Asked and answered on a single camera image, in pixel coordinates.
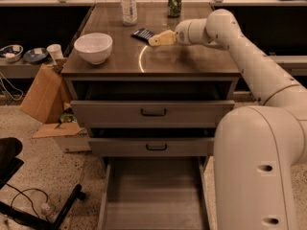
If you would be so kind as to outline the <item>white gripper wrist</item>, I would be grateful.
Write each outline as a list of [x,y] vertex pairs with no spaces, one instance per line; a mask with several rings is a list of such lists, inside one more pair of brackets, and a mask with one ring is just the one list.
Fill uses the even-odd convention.
[[149,39],[151,46],[173,45],[206,45],[208,34],[205,31],[206,19],[189,19],[177,24],[175,32],[166,30]]

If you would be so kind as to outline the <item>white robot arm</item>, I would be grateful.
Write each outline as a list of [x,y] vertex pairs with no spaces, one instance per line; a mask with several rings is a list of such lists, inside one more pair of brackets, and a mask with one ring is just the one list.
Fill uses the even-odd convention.
[[215,132],[218,230],[298,230],[291,167],[307,160],[307,89],[245,37],[227,10],[184,20],[150,43],[225,49],[256,100],[227,113]]

